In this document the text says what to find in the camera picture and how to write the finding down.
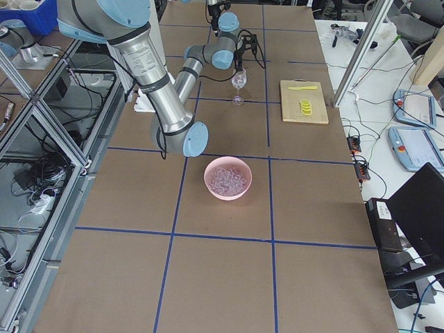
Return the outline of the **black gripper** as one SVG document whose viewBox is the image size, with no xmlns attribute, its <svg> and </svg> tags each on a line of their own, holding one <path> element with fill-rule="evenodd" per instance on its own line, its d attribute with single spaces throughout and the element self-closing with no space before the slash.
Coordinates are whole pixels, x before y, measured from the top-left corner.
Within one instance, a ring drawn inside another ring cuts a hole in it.
<svg viewBox="0 0 444 333">
<path fill-rule="evenodd" d="M 234 66 L 236 72 L 243 71 L 242 67 L 242 56 L 244 54 L 244 51 L 242 49 L 238 49 L 234 52 Z"/>
</svg>

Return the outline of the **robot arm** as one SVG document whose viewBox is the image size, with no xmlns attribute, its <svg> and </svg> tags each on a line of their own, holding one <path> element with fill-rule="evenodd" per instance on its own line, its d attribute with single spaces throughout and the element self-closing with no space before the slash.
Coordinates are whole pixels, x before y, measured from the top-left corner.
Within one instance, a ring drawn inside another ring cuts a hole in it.
<svg viewBox="0 0 444 333">
<path fill-rule="evenodd" d="M 150 1 L 58 1 L 58 27 L 67 37 L 116 48 L 153 106 L 151 137 L 157 147 L 164 153 L 196 157 L 205 150 L 209 131 L 185 104 L 206 64 L 222 70 L 231 67 L 241 46 L 239 20 L 233 12 L 211 12 L 217 22 L 216 41 L 190 46 L 183 68 L 171 80 L 151 39 L 150 22 L 157 18 L 151 8 Z"/>
<path fill-rule="evenodd" d="M 205 0 L 205 18 L 211 25 L 212 32 L 216 37 L 219 36 L 219 18 L 223 11 L 229 10 L 230 1 L 225 0 Z"/>
</svg>

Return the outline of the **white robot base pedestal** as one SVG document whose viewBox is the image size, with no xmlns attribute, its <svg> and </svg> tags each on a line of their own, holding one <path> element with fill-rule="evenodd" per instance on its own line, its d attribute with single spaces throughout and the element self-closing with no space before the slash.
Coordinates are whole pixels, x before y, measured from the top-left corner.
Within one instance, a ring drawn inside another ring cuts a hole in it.
<svg viewBox="0 0 444 333">
<path fill-rule="evenodd" d="M 151 25 L 150 39 L 153 42 L 154 48 L 160 57 L 161 63 L 163 64 L 166 71 L 168 71 L 167 61 L 164 54 L 164 47 L 157 17 L 157 9 L 155 7 L 154 0 L 150 0 L 150 12 L 151 12 L 149 18 L 149 23 Z M 138 89 L 137 91 L 137 99 L 135 101 L 134 110 L 136 112 L 154 112 L 154 107 L 152 106 L 151 102 L 148 100 L 148 97 L 142 93 L 141 89 Z"/>
</svg>

